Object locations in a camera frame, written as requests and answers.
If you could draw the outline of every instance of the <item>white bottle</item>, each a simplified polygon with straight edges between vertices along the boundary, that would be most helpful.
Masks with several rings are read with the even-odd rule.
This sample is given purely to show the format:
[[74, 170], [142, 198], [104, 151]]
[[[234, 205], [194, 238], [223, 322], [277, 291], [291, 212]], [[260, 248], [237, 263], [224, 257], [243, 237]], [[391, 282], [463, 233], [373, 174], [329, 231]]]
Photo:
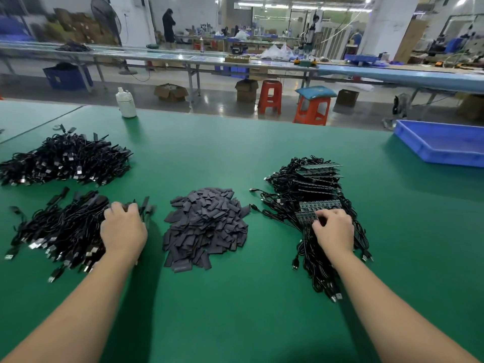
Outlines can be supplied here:
[[124, 118], [136, 117], [135, 101], [129, 91], [123, 91], [123, 88], [119, 87], [118, 93], [116, 93], [116, 100]]

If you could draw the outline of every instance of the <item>forearm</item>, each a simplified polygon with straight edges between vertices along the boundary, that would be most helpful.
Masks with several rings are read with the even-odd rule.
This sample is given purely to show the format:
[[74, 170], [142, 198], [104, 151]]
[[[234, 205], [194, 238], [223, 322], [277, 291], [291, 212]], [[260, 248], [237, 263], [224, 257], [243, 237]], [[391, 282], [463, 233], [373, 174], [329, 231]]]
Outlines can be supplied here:
[[333, 265], [383, 362], [477, 362], [393, 293], [356, 256], [336, 257]]
[[3, 361], [98, 361], [131, 270], [119, 255], [105, 254], [65, 301]]

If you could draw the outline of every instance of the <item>industrial fan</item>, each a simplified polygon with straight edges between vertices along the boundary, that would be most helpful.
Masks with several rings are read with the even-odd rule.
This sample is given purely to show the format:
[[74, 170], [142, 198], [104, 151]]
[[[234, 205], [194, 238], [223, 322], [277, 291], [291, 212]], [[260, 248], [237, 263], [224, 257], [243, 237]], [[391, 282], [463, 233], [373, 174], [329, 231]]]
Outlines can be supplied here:
[[[111, 5], [106, 0], [91, 0], [91, 11], [93, 16], [100, 25], [109, 30], [117, 39], [120, 46], [121, 37], [121, 22], [118, 15], [114, 11]], [[124, 70], [119, 72], [121, 75], [134, 75], [137, 71], [130, 71], [126, 61], [124, 61]]]

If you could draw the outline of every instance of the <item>blue cushion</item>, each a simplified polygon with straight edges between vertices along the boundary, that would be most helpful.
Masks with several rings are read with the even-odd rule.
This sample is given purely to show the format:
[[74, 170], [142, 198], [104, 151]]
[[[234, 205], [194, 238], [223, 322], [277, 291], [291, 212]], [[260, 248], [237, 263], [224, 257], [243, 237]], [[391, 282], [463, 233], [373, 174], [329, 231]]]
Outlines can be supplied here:
[[334, 98], [337, 97], [338, 94], [336, 94], [333, 90], [326, 88], [323, 85], [316, 85], [316, 86], [309, 86], [306, 88], [299, 88], [296, 89], [296, 93], [299, 93], [303, 97], [305, 97], [307, 100], [311, 100], [314, 98], [318, 97], [330, 97]]

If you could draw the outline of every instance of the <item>green table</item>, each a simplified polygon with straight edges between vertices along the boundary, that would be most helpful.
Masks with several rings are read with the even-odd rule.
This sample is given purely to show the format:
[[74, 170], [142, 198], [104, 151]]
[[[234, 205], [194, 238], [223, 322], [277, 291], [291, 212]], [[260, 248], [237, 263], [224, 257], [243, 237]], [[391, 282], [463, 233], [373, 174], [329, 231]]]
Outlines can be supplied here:
[[51, 104], [19, 101], [0, 101], [0, 144], [66, 113], [81, 107], [78, 104]]
[[[433, 324], [484, 360], [484, 230], [480, 169], [426, 164], [390, 133], [85, 106], [59, 118], [90, 136], [109, 135], [134, 151], [133, 169], [102, 187], [111, 200], [151, 196], [158, 205], [147, 247], [126, 288], [104, 362], [378, 361], [348, 298], [333, 304], [291, 261], [300, 234], [259, 213], [245, 218], [243, 249], [215, 255], [209, 271], [162, 268], [161, 235], [169, 200], [205, 186], [232, 187], [243, 205], [250, 187], [294, 156], [344, 164], [341, 183], [367, 230], [369, 267]], [[44, 125], [0, 146], [0, 160], [37, 147]], [[73, 181], [0, 189], [2, 248], [14, 234], [8, 205], [29, 215]], [[39, 250], [0, 262], [0, 357], [56, 308], [82, 280], [55, 268]]]

